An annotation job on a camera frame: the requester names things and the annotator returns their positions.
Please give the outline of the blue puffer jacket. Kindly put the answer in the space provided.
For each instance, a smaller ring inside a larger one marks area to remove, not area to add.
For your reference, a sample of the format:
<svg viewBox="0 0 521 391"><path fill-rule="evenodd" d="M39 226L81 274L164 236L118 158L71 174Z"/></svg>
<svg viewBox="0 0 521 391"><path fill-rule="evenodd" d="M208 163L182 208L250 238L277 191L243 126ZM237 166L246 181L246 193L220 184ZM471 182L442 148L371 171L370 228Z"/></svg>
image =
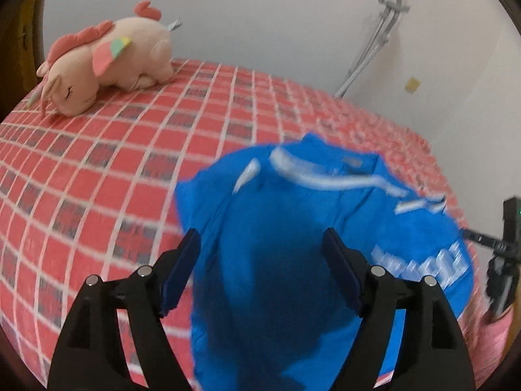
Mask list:
<svg viewBox="0 0 521 391"><path fill-rule="evenodd" d="M179 182L184 229L201 235L191 350L205 390L325 390L359 330L321 253L326 229L395 277L436 278L455 315L472 261L443 196L423 197L377 153L308 134L249 147Z"/></svg>

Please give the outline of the red plaid bed sheet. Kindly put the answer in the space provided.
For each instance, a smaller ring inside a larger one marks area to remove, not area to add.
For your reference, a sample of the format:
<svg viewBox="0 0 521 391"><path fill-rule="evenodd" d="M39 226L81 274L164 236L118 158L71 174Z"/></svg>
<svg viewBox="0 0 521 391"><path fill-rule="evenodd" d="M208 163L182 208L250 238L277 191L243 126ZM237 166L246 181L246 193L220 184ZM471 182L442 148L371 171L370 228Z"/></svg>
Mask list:
<svg viewBox="0 0 521 391"><path fill-rule="evenodd" d="M176 60L165 87L102 92L78 117L20 102L1 124L1 326L44 384L66 314L89 274L131 274L177 246L176 182L219 156L315 132L379 153L419 193L455 194L416 132L295 82Z"/></svg>

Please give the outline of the pink plush unicorn toy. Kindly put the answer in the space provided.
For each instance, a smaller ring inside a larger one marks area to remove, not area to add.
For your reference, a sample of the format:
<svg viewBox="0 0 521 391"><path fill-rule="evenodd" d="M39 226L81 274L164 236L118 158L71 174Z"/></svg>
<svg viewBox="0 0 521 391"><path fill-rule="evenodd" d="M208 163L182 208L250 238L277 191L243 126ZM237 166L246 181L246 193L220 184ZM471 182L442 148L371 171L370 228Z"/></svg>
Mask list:
<svg viewBox="0 0 521 391"><path fill-rule="evenodd" d="M27 105L37 104L45 116L52 102L62 115L76 117L93 106L103 87L134 91L172 81L170 34L181 20L165 26L161 11L148 0L133 12L58 38L36 72L41 83Z"/></svg>

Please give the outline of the yellow wall socket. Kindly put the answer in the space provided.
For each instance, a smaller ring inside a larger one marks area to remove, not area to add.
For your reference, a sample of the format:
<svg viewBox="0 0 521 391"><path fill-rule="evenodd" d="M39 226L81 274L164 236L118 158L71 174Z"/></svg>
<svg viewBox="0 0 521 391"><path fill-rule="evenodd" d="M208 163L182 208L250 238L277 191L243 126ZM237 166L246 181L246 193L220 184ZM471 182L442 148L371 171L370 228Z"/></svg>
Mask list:
<svg viewBox="0 0 521 391"><path fill-rule="evenodd" d="M414 94L418 90L420 85L421 85L420 80L418 80L415 77L411 77L406 82L406 84L404 86L404 90L409 94Z"/></svg>

